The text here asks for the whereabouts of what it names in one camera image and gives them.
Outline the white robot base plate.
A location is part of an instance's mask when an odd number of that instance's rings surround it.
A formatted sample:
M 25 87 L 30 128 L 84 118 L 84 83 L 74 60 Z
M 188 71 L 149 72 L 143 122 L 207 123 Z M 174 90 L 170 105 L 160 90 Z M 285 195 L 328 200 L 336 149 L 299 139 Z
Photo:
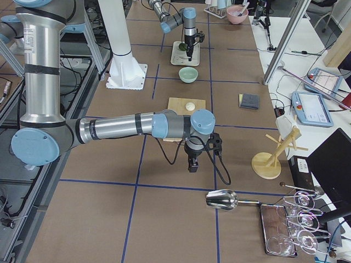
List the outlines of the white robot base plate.
M 114 55 L 106 87 L 108 89 L 142 90 L 147 70 L 148 65 L 139 64 L 132 55 Z

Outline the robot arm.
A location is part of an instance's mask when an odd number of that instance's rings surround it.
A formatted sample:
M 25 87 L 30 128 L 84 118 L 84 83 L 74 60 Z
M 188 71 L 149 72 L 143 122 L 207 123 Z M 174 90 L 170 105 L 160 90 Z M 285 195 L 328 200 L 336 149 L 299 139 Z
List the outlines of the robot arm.
M 71 19 L 83 11 L 78 1 L 13 1 L 16 16 L 24 26 L 24 75 L 26 112 L 11 147 L 25 164 L 42 166 L 79 145 L 101 139 L 151 135 L 154 138 L 181 138 L 188 155 L 188 170 L 197 171 L 197 157 L 213 137 L 215 117 L 206 109 L 191 115 L 172 110 L 137 113 L 105 119 L 66 120 L 60 113 L 60 34 Z M 132 54 L 122 1 L 98 1 L 111 51 L 112 64 L 107 88 L 142 90 L 147 64 L 139 64 Z M 192 58 L 195 38 L 203 40 L 196 28 L 196 9 L 185 7 L 171 16 L 163 2 L 149 1 L 160 19 L 164 33 L 182 25 L 186 54 Z
M 170 33 L 176 27 L 182 25 L 184 27 L 184 44 L 188 60 L 193 58 L 195 39 L 201 38 L 201 34 L 196 28 L 196 9 L 194 7 L 181 8 L 171 15 L 163 6 L 166 2 L 163 1 L 148 1 L 148 5 L 153 10 L 159 20 L 160 26 L 164 34 Z

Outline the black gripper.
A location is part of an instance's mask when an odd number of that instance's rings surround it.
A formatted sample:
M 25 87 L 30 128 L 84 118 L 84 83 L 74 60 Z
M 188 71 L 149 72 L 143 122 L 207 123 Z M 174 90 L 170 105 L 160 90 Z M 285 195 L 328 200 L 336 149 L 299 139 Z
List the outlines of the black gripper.
M 184 36 L 184 42 L 186 44 L 186 54 L 188 56 L 188 61 L 191 61 L 191 57 L 193 55 L 193 51 L 194 51 L 194 46 L 197 45 L 197 35 L 185 35 Z
M 188 155 L 188 171 L 190 173 L 196 173 L 199 167 L 197 158 L 204 151 L 204 148 L 201 149 L 193 149 L 189 146 L 189 142 L 187 141 L 184 145 L 184 151 Z

